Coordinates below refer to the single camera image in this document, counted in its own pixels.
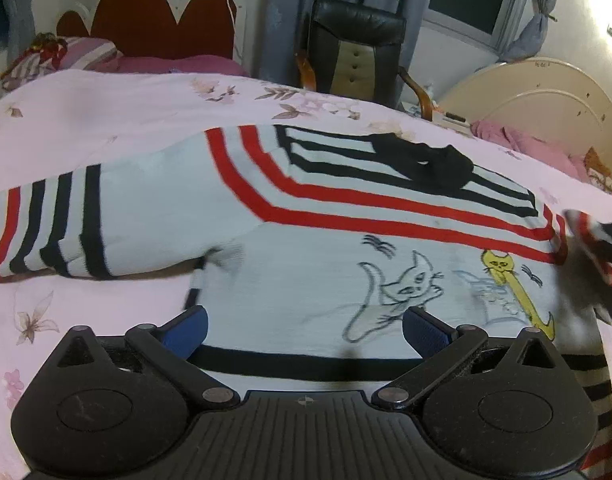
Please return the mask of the magenta pillow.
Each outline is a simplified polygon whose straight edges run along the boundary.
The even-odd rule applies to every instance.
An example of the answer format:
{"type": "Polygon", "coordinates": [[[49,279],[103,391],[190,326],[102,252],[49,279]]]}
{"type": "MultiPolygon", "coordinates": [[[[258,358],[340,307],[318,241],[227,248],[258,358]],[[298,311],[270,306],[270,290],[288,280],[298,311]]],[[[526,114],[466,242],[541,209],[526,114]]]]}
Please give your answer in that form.
{"type": "Polygon", "coordinates": [[[98,73],[115,74],[221,74],[247,77],[243,66],[230,58],[201,54],[190,58],[154,58],[154,56],[117,56],[111,61],[97,64],[98,73]]]}

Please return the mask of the pink floral bed quilt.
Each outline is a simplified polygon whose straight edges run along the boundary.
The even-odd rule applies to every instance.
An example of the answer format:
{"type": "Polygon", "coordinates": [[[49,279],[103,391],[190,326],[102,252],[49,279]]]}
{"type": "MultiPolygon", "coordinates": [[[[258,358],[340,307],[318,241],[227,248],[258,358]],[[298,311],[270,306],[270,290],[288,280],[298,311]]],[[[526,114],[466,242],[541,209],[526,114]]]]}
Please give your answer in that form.
{"type": "MultiPolygon", "coordinates": [[[[367,102],[236,76],[67,70],[0,100],[0,180],[155,153],[231,126],[289,125],[410,143],[470,143],[510,178],[536,159],[367,102]]],[[[553,171],[556,200],[612,226],[612,196],[553,171]]],[[[612,264],[612,242],[590,253],[612,264]]],[[[71,326],[14,408],[19,479],[592,479],[583,472],[598,413],[540,330],[486,332],[463,372],[409,408],[378,408],[376,388],[249,389],[237,405],[199,405],[132,350],[125,334],[71,326]]],[[[612,317],[598,324],[612,385],[612,317]]]]}

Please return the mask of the red and white headboard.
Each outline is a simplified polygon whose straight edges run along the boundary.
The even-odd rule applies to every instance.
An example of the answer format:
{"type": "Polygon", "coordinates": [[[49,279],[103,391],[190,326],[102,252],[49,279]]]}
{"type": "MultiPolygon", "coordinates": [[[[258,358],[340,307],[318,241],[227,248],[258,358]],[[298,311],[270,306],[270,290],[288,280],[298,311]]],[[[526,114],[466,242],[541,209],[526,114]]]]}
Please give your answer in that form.
{"type": "Polygon", "coordinates": [[[245,0],[60,0],[56,32],[114,42],[128,56],[244,62],[245,0]]]}

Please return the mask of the striped pink pillow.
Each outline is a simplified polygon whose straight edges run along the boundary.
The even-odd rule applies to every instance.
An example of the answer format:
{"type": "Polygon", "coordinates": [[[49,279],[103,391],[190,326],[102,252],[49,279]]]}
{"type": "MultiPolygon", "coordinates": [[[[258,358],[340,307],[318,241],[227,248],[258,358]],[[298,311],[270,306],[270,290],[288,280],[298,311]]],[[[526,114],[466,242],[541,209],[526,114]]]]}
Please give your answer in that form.
{"type": "Polygon", "coordinates": [[[119,56],[120,50],[106,39],[39,35],[0,75],[1,88],[12,92],[59,70],[94,70],[119,56]]]}

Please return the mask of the white striped cat sweater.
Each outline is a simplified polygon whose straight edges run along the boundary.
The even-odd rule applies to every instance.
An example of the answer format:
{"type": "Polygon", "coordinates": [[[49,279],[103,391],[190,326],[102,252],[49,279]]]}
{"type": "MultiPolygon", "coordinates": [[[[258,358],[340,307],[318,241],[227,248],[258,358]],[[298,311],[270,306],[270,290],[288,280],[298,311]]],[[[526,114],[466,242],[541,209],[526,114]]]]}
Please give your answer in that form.
{"type": "Polygon", "coordinates": [[[0,180],[0,479],[11,415],[73,325],[117,334],[201,306],[197,364],[233,389],[372,390],[415,352],[406,310],[493,336],[540,330],[598,413],[583,464],[612,479],[598,324],[612,226],[556,200],[553,171],[472,144],[289,125],[213,128],[164,150],[0,180]]]}

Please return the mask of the tied grey curtain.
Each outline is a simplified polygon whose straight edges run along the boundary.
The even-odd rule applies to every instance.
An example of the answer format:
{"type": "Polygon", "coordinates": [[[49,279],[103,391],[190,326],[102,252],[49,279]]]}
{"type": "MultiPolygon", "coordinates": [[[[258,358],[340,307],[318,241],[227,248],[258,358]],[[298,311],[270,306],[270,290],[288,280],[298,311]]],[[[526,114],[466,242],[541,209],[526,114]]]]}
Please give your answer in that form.
{"type": "Polygon", "coordinates": [[[556,22],[552,15],[557,0],[531,0],[534,15],[518,37],[500,54],[500,63],[514,63],[537,55],[548,33],[548,24],[556,22]]]}

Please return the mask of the cream round headboard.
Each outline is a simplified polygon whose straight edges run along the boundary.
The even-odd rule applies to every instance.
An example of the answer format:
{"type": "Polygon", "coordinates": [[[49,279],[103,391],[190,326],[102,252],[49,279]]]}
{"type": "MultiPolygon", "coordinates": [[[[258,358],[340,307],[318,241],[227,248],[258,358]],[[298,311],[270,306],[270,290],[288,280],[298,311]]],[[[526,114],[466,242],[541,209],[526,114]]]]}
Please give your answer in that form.
{"type": "Polygon", "coordinates": [[[612,168],[612,100],[580,68],[555,58],[494,64],[466,77],[439,100],[468,122],[489,120],[572,154],[589,148],[612,168]]]}

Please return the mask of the black leather office chair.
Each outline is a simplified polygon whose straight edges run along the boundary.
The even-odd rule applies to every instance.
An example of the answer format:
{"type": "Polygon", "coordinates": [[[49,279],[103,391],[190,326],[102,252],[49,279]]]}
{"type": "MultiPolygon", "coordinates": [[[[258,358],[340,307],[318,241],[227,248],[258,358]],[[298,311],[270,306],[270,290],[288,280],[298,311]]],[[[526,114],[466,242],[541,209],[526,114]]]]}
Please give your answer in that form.
{"type": "Polygon", "coordinates": [[[384,10],[343,0],[313,0],[306,47],[295,54],[300,85],[395,108],[398,84],[404,84],[417,96],[421,117],[430,122],[431,97],[400,64],[406,26],[405,18],[384,10]]]}

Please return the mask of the pink crumpled blanket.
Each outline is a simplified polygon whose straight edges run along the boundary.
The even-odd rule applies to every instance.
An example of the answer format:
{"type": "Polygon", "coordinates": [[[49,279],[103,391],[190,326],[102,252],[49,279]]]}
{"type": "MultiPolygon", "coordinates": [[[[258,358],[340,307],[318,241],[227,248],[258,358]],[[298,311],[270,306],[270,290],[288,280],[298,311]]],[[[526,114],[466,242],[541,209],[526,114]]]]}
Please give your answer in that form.
{"type": "Polygon", "coordinates": [[[472,122],[470,132],[478,139],[501,145],[514,152],[539,160],[539,162],[567,174],[568,177],[584,183],[590,182],[583,157],[569,154],[560,145],[537,139],[528,133],[496,122],[489,122],[489,120],[472,122]]]}

